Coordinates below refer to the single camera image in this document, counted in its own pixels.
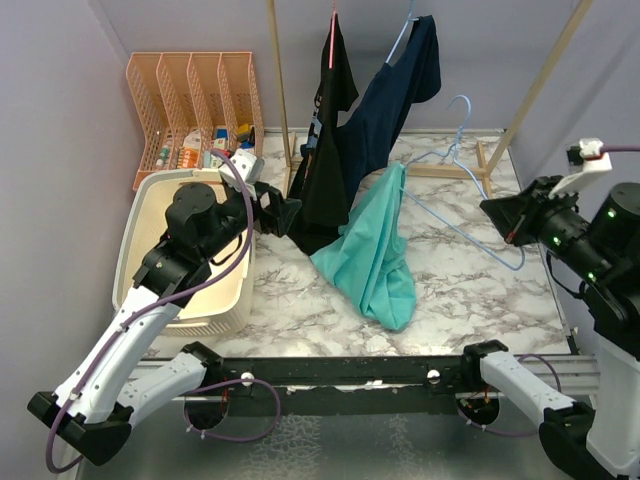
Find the light blue wire hanger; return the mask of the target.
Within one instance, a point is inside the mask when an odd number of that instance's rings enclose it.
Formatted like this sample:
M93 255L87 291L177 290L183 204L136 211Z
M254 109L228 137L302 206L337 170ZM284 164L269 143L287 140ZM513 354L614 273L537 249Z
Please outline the light blue wire hanger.
M478 207L496 187L488 173L487 148L467 131L471 99L458 94L445 103L457 117L454 127L410 131L393 149L393 159L407 172L402 227L413 243L412 254L440 254L437 265L462 259L490 271L519 272L525 251L502 246Z

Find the teal t shirt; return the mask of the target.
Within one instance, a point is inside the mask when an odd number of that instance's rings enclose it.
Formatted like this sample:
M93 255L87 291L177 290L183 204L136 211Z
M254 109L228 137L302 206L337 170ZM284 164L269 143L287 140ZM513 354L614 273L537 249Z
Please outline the teal t shirt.
M363 316L401 331L416 309L416 287L399 234L406 168L395 163L367 189L339 237L311 261Z

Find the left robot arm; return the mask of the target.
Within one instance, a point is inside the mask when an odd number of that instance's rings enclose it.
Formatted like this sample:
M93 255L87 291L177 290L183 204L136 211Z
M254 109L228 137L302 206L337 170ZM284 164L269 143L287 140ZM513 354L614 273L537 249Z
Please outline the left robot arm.
M189 182L165 211L167 228L145 255L133 285L111 324L75 372L53 391L34 394L28 411L49 429L45 463L52 473L53 447L62 438L80 460L110 461L132 430L173 398L214 392L221 371L194 343L153 373L130 374L156 337L199 291L223 280L249 253L253 228L282 237L301 207L264 182L229 188L218 202L213 188Z

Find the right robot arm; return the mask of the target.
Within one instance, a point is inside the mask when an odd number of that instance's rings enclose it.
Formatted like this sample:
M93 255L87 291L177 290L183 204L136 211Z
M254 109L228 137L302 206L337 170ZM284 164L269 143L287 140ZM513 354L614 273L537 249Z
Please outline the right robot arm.
M543 245L576 274L576 294L600 344L597 405L550 388L499 341L468 345L459 378L469 390L492 386L536 426L549 460L574 479L639 476L639 186L615 185L592 221L575 193L557 195L561 177L539 177L480 207L506 243Z

